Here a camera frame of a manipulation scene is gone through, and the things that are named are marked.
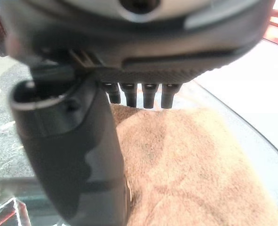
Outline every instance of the terry cloth towel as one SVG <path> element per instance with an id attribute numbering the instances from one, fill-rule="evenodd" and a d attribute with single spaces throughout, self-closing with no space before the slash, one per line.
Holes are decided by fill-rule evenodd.
<path id="1" fill-rule="evenodd" d="M 128 226 L 278 226 L 278 208 L 214 111 L 112 105 Z"/>

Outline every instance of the glass table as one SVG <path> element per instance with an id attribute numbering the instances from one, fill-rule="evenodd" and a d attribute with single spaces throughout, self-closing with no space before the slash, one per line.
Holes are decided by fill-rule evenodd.
<path id="1" fill-rule="evenodd" d="M 19 81 L 29 79 L 25 65 L 9 58 L 0 58 L 0 220 L 2 225 L 65 225 L 40 189 L 23 153 L 7 96 Z M 160 88 L 154 110 L 160 110 Z M 122 104 L 126 104 L 122 94 Z M 137 107 L 143 107 L 143 93 L 138 85 Z M 173 108 L 207 107 L 216 110 L 237 138 L 264 186 L 278 205 L 278 150 L 248 122 L 214 97 L 197 82 L 183 84 L 175 96 Z"/>

